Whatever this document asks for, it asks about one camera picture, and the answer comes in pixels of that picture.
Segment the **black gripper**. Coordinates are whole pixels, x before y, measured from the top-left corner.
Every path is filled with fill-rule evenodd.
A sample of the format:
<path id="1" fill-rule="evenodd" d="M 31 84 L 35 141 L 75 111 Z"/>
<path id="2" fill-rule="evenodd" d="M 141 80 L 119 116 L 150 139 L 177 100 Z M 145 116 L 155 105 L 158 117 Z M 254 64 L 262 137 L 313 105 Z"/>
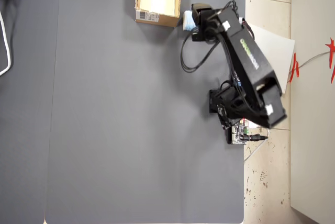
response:
<path id="1" fill-rule="evenodd" d="M 192 19 L 196 25 L 196 31 L 192 33 L 193 42 L 214 42 L 213 29 L 218 27 L 219 9 L 213 9 L 208 4 L 195 3 L 191 5 Z"/>

